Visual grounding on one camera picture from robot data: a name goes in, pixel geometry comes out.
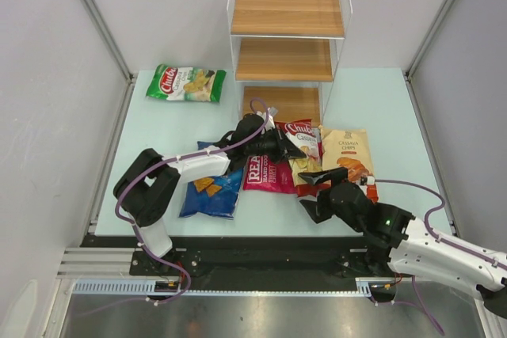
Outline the red Chuba cassava chips bag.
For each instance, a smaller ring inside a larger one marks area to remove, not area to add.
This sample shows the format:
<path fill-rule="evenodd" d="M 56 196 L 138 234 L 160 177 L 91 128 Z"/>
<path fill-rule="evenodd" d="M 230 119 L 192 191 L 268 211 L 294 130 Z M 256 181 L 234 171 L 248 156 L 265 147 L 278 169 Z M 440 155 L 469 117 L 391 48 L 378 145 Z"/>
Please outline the red Chuba cassava chips bag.
<path fill-rule="evenodd" d="M 312 120 L 297 120 L 288 123 L 276 122 L 286 137 L 305 153 L 304 158 L 289 159 L 296 195 L 316 196 L 317 192 L 329 187 L 327 183 L 310 185 L 300 178 L 300 173 L 316 173 L 322 170 L 318 137 L 312 127 Z"/>

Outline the orange beige cassava chips bag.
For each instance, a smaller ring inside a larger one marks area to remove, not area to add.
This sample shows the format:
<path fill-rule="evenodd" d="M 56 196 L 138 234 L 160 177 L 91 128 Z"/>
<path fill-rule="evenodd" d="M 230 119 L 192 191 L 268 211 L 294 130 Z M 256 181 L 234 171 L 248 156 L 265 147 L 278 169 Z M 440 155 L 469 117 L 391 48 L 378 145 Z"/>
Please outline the orange beige cassava chips bag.
<path fill-rule="evenodd" d="M 365 195 L 376 203 L 379 197 L 366 130 L 337 130 L 323 126 L 318 129 L 322 146 L 322 168 L 346 168 L 348 180 L 359 185 Z"/>

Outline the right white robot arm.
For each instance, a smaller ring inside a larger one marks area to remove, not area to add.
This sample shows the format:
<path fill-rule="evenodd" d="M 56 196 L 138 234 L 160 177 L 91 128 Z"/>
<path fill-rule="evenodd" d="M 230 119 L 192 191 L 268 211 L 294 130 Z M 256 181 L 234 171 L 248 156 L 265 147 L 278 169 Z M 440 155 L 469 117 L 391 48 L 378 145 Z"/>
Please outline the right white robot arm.
<path fill-rule="evenodd" d="M 301 204 L 316 223 L 336 216 L 362 234 L 367 243 L 365 265 L 373 275 L 393 272 L 429 279 L 469 294 L 499 317 L 506 316 L 504 252 L 445 234 L 431 227 L 428 216 L 418 218 L 400 207 L 371 201 L 366 187 L 377 184 L 374 177 L 355 184 L 348 181 L 343 167 L 299 177 L 311 186 L 329 184 L 316 200 L 304 199 Z"/>

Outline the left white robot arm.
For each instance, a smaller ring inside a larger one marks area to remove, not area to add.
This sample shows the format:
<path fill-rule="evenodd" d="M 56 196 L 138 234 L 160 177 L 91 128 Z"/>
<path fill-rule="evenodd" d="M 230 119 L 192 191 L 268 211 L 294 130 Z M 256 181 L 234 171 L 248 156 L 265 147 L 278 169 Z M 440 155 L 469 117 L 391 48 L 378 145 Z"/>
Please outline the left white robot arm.
<path fill-rule="evenodd" d="M 173 242 L 162 217 L 178 185 L 232 173 L 253 156 L 280 162 L 306 154 L 271 117 L 250 113 L 219 141 L 191 154 L 164 158 L 149 148 L 138 155 L 113 189 L 115 214 L 131 225 L 151 269 L 164 275 L 175 265 Z"/>

